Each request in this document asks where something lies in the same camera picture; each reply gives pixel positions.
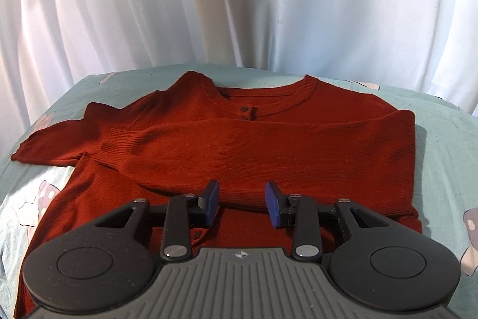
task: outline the ribbed cuff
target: ribbed cuff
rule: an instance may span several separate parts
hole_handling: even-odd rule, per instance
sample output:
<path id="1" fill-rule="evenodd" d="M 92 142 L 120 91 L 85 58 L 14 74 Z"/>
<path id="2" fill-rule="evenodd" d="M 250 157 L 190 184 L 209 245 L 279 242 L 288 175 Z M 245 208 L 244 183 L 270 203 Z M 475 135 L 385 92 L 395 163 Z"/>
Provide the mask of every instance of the ribbed cuff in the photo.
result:
<path id="1" fill-rule="evenodd" d="M 119 170 L 121 163 L 136 150 L 141 138 L 140 131 L 110 129 L 100 151 L 95 156 L 99 164 Z"/>

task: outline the crosshair logo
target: crosshair logo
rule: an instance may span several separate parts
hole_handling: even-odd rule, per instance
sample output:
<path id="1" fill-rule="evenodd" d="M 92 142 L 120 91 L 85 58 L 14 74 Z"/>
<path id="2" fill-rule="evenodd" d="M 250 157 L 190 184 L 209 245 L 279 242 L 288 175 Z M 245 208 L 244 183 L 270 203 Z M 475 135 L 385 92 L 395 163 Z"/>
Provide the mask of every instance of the crosshair logo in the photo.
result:
<path id="1" fill-rule="evenodd" d="M 242 250 L 241 250 L 241 251 L 238 251 L 238 252 L 235 254 L 235 256 L 236 256 L 237 258 L 240 258 L 241 260 L 242 260 L 243 258 L 246 258 L 248 255 L 249 255 L 249 253 L 246 253 L 245 251 L 242 251 Z"/>

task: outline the red sweater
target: red sweater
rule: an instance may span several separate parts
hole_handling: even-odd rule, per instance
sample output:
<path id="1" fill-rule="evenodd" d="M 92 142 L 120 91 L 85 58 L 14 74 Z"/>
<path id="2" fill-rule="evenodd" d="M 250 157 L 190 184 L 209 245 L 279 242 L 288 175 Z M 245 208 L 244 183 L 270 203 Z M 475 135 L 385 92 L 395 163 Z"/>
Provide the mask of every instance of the red sweater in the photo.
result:
<path id="1" fill-rule="evenodd" d="M 76 166 L 27 254 L 134 198 L 164 204 L 201 192 L 210 179 L 220 181 L 223 207 L 209 231 L 192 232 L 196 247 L 288 249 L 291 238 L 265 212 L 268 180 L 322 203 L 348 197 L 421 231 L 412 206 L 413 113 L 311 76 L 238 89 L 190 71 L 123 109 L 90 103 L 83 119 L 33 133 L 11 159 Z M 331 235 L 324 231 L 323 239 L 333 250 Z M 158 229 L 151 250 L 160 240 Z M 15 317 L 33 308 L 21 278 Z"/>

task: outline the circular cap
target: circular cap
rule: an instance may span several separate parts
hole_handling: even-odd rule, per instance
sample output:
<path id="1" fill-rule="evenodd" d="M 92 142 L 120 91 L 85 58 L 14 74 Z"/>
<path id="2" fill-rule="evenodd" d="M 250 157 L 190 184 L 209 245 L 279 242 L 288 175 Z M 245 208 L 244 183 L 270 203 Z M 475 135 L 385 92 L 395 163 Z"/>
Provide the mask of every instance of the circular cap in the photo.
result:
<path id="1" fill-rule="evenodd" d="M 415 277 L 426 267 L 419 252 L 404 247 L 379 249 L 370 256 L 370 264 L 380 274 L 393 278 Z"/>
<path id="2" fill-rule="evenodd" d="M 319 254 L 319 249 L 314 245 L 300 245 L 295 252 L 301 257 L 314 257 Z"/>
<path id="3" fill-rule="evenodd" d="M 113 257 L 106 250 L 78 248 L 67 251 L 58 259 L 58 270 L 65 276 L 87 280 L 106 273 L 113 265 Z"/>
<path id="4" fill-rule="evenodd" d="M 168 257 L 182 257 L 187 253 L 183 245 L 170 245 L 164 249 L 164 254 Z"/>

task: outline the metal screw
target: metal screw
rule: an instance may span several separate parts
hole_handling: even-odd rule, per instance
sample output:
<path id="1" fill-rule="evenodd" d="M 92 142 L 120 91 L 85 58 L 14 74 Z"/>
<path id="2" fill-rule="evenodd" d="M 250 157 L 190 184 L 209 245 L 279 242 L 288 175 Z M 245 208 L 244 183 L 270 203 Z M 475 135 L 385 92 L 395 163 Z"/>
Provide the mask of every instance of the metal screw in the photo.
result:
<path id="1" fill-rule="evenodd" d="M 187 249 L 183 245 L 170 245 L 164 249 L 164 254 L 168 257 L 182 257 L 187 253 Z"/>
<path id="2" fill-rule="evenodd" d="M 314 257 L 319 254 L 319 249 L 314 245 L 300 245 L 295 252 L 301 257 Z"/>

